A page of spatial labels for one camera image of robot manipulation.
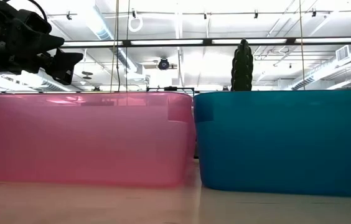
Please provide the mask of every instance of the ductwork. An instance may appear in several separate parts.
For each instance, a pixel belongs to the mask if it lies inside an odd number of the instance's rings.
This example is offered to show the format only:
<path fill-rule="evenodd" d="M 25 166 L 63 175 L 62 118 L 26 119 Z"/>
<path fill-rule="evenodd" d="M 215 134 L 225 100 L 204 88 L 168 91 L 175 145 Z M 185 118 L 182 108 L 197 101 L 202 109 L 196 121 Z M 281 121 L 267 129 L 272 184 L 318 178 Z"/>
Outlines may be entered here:
<path fill-rule="evenodd" d="M 42 86 L 44 86 L 41 88 L 43 91 L 65 91 L 65 90 L 51 84 L 48 81 L 43 81 Z"/>
<path fill-rule="evenodd" d="M 345 67 L 351 66 L 351 46 L 349 48 L 349 56 L 343 60 L 338 60 L 337 57 L 327 60 L 326 62 L 318 65 L 306 74 L 305 79 L 303 77 L 295 79 L 295 82 L 284 90 L 298 90 L 305 85 L 316 82 L 321 78 L 327 77 L 335 72 L 344 69 Z"/>
<path fill-rule="evenodd" d="M 97 5 L 80 9 L 80 12 L 78 14 L 84 17 L 87 26 L 100 40 L 115 39 Z M 122 65 L 127 67 L 128 72 L 134 72 L 141 75 L 143 74 L 143 66 L 136 62 L 133 62 L 130 58 L 127 58 L 125 52 L 122 49 L 119 49 L 118 52 L 116 48 L 110 48 L 110 50 L 114 55 L 118 57 Z"/>

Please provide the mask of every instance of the fluorescent light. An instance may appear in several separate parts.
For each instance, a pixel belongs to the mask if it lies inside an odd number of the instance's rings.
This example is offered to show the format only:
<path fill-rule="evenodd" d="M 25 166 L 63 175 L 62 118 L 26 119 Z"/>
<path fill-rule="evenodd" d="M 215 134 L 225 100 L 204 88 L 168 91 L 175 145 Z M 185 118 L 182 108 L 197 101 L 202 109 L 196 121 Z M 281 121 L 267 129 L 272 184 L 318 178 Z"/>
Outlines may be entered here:
<path fill-rule="evenodd" d="M 212 40 L 213 44 L 240 44 L 241 39 Z M 284 44 L 287 39 L 247 39 L 249 44 Z"/>
<path fill-rule="evenodd" d="M 72 41 L 72 42 L 65 42 L 62 47 L 111 47 L 113 44 L 116 45 L 123 45 L 122 41 Z"/>
<path fill-rule="evenodd" d="M 203 40 L 135 40 L 132 45 L 180 45 L 180 44 L 202 44 Z"/>
<path fill-rule="evenodd" d="M 304 43 L 340 43 L 340 42 L 351 42 L 351 37 L 346 38 L 304 38 Z M 296 43 L 301 43 L 301 39 L 296 39 Z"/>
<path fill-rule="evenodd" d="M 62 92 L 62 91 L 45 91 L 44 93 L 76 93 L 75 91 L 66 91 L 66 92 Z"/>
<path fill-rule="evenodd" d="M 12 93 L 12 94 L 19 94 L 19 93 L 25 93 L 25 94 L 31 94 L 31 93 L 39 93 L 38 91 L 5 91 L 6 93 Z"/>

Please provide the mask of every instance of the cactus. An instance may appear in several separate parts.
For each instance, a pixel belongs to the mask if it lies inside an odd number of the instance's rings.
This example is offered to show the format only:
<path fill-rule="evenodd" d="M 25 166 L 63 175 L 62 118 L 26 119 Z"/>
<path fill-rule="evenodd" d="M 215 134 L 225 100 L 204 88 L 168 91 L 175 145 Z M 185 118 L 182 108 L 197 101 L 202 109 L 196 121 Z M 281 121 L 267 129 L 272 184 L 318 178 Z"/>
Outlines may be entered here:
<path fill-rule="evenodd" d="M 249 43 L 245 39 L 240 42 L 235 50 L 231 73 L 231 91 L 251 91 L 253 56 Z"/>

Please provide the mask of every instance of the cable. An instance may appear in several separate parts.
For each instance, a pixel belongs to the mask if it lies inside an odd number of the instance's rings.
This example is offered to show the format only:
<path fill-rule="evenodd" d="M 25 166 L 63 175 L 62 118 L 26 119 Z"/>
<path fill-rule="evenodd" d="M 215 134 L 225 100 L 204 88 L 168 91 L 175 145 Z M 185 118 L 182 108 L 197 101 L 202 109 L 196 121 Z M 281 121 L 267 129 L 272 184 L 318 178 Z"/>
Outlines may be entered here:
<path fill-rule="evenodd" d="M 116 0 L 116 17 L 118 18 L 117 20 L 116 20 L 116 23 L 117 23 L 117 30 L 116 30 L 116 32 L 117 32 L 117 34 L 118 34 L 118 36 L 117 36 L 117 38 L 115 38 L 116 39 L 116 41 L 119 41 L 119 0 Z M 120 92 L 120 75 L 119 75 L 119 44 L 116 46 L 116 71 L 118 72 L 118 83 L 119 83 L 119 85 L 118 85 L 118 92 Z"/>
<path fill-rule="evenodd" d="M 43 18 L 44 18 L 44 21 L 47 22 L 47 15 L 45 14 L 43 8 L 39 5 L 39 3 L 37 3 L 35 0 L 28 0 L 30 1 L 31 3 L 33 3 L 36 7 L 39 8 L 41 14 L 43 14 Z"/>
<path fill-rule="evenodd" d="M 118 16 L 115 17 L 115 35 L 114 35 L 114 41 L 113 41 L 113 47 L 112 47 L 112 52 L 115 51 L 115 46 L 116 46 L 116 31 L 117 31 L 117 20 L 119 19 Z M 112 54 L 112 70 L 111 70 L 111 88 L 110 88 L 110 93 L 112 92 L 112 84 L 113 84 L 113 65 L 115 64 L 115 54 Z"/>
<path fill-rule="evenodd" d="M 129 22 L 130 20 L 130 0 L 128 0 L 128 13 L 127 13 L 127 23 Z M 126 40 L 128 40 L 128 31 L 129 31 L 129 28 L 127 26 L 127 31 L 126 31 Z M 127 65 L 128 65 L 128 47 L 126 47 L 126 92 L 128 92 L 128 79 L 127 79 L 127 74 L 128 74 L 128 71 L 127 71 Z"/>
<path fill-rule="evenodd" d="M 302 60 L 302 79 L 306 80 L 306 72 L 304 71 L 304 50 L 303 50 L 303 34 L 302 34 L 302 16 L 301 16 L 301 0 L 299 0 L 300 7 L 300 34 L 301 34 L 301 60 Z"/>

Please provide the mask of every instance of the security camera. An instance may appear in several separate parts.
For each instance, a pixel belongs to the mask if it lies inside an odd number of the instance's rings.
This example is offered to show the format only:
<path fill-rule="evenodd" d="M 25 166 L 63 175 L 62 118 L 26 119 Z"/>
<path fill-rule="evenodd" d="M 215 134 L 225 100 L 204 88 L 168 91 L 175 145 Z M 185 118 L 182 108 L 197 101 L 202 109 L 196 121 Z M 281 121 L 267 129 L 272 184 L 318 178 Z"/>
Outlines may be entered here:
<path fill-rule="evenodd" d="M 170 63 L 167 58 L 162 58 L 157 67 L 160 70 L 167 70 L 170 67 Z"/>

